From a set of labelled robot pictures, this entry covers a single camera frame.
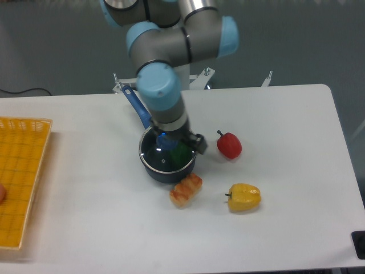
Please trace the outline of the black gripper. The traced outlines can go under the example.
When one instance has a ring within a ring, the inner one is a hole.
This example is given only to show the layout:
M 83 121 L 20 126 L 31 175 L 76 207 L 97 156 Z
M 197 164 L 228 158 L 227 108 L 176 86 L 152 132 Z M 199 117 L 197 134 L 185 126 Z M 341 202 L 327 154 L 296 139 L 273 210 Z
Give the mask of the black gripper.
M 177 146 L 178 142 L 182 142 L 201 155 L 208 148 L 205 137 L 190 130 L 189 119 L 179 119 L 172 123 L 158 123 L 150 119 L 149 123 L 158 146 Z

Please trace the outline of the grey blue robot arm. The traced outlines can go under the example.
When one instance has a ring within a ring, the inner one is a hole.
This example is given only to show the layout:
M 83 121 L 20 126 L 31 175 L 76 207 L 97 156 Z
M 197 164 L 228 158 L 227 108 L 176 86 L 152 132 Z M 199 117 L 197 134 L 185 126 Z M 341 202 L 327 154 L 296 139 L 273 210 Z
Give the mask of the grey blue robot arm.
M 203 154 L 207 144 L 190 130 L 175 68 L 235 53 L 240 43 L 235 20 L 222 16 L 215 1 L 101 1 L 100 6 L 108 22 L 129 26 L 127 53 L 153 130 Z

